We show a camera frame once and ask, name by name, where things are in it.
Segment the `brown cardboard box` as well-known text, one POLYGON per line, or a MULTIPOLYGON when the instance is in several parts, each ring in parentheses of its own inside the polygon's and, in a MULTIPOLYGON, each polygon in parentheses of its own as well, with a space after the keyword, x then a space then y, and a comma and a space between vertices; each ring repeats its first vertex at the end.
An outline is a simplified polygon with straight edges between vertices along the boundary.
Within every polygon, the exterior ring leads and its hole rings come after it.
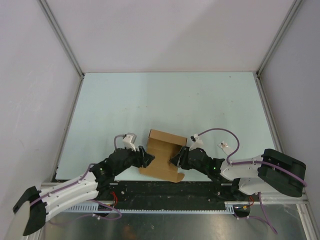
POLYGON ((181 182, 185 174, 179 173, 178 167, 170 163, 170 159, 186 145, 186 137, 152 129, 149 132, 146 152, 155 156, 155 159, 148 167, 139 168, 139 173, 167 182, 181 182))

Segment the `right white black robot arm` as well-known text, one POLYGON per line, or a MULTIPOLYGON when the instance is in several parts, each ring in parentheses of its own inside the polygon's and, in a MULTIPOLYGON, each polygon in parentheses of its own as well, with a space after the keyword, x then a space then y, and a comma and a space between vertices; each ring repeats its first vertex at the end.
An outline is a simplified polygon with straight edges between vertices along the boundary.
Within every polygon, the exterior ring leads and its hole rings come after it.
POLYGON ((182 147, 169 162, 183 170, 196 170, 217 186, 231 182, 230 194, 237 201, 255 193, 275 191, 300 198, 306 186, 306 164, 270 148, 256 157, 227 161, 209 157, 199 147, 182 147))

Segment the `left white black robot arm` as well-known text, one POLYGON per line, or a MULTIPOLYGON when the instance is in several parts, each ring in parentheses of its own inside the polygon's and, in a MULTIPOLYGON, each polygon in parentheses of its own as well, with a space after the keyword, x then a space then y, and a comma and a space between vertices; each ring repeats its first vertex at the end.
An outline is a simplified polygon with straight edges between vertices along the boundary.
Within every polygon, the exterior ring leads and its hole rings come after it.
POLYGON ((105 200, 110 196, 109 184, 120 173, 134 166, 146 168, 155 159, 142 146, 137 150, 117 148, 106 159, 91 163, 85 173, 43 190, 35 186, 27 188, 18 199, 12 211, 17 214, 24 203, 29 203, 28 218, 23 221, 22 229, 14 227, 21 236, 31 235, 40 230, 46 222, 64 210, 96 198, 105 200))

